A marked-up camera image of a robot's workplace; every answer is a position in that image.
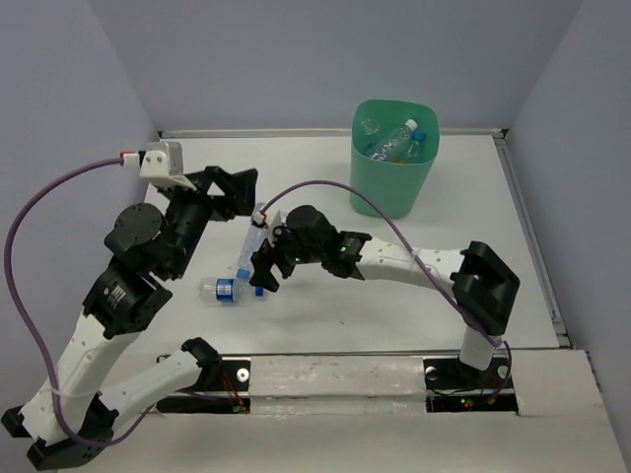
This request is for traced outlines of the small blue-label bottle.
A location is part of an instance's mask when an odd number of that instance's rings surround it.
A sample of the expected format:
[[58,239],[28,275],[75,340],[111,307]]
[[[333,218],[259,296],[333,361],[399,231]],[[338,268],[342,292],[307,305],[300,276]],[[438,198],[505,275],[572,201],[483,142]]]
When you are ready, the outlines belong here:
[[265,300],[265,291],[243,278],[203,278],[198,294],[208,305],[243,305]]

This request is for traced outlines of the white-cap blue-label drink bottle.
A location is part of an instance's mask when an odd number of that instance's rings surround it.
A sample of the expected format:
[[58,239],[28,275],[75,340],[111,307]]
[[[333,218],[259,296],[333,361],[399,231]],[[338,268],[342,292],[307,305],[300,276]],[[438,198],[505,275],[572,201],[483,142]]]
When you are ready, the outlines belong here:
[[381,124],[371,118],[361,122],[362,138],[364,139],[363,154],[368,156],[380,140]]

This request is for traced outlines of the clear bottle white cap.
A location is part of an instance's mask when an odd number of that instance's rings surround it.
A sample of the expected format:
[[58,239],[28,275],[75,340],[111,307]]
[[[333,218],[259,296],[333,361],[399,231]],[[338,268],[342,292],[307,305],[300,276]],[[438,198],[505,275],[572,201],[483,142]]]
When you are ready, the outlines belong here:
[[409,147],[417,128],[418,123],[414,119],[407,119],[381,141],[369,147],[365,152],[365,156],[373,161],[393,162],[395,158]]

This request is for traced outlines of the blue-cap blue-label water bottle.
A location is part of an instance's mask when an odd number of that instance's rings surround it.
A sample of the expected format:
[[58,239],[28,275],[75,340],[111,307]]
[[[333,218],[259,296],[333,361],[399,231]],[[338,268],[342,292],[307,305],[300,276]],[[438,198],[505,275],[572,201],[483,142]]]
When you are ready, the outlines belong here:
[[426,140],[427,134],[424,131],[416,130],[412,133],[409,146],[400,156],[399,161],[403,164],[413,164],[420,160],[422,154],[422,145]]

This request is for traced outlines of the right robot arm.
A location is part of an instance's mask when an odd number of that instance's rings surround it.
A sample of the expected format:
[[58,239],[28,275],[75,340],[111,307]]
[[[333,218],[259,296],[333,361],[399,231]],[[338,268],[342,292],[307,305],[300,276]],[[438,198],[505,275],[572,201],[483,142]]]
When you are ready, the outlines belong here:
[[459,311],[466,329],[454,374],[475,386],[506,332],[521,280],[486,243],[436,250],[392,243],[361,232],[340,231],[311,205],[269,218],[255,210],[250,227],[258,242],[250,253],[251,285],[270,292],[299,265],[317,264],[330,275],[358,281],[391,281],[438,291]]

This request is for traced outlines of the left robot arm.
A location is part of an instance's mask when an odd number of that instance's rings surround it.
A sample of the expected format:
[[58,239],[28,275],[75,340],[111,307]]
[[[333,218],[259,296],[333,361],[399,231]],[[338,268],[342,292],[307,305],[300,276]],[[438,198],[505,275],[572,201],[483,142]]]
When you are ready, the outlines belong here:
[[171,299],[167,282],[183,276],[207,225],[252,213],[257,178],[255,169],[208,167],[165,189],[166,209],[137,203],[117,216],[105,237],[111,260],[87,293],[63,354],[45,359],[42,388],[1,419],[10,436],[32,440],[27,456],[36,470],[91,462],[172,393],[229,386],[221,355],[201,338],[120,385],[104,382]]

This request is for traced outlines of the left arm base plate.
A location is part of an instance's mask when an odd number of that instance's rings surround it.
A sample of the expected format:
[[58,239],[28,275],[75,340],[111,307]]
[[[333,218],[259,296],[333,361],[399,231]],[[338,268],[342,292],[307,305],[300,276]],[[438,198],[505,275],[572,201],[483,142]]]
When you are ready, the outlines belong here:
[[249,414],[250,375],[251,358],[225,358],[215,378],[168,395],[155,410],[161,414]]

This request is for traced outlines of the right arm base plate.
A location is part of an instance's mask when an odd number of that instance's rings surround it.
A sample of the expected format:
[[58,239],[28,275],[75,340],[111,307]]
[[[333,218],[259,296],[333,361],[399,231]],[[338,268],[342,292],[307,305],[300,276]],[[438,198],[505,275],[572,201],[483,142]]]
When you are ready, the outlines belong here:
[[494,357],[485,371],[463,364],[458,358],[423,361],[428,413],[519,413],[513,380],[506,358]]

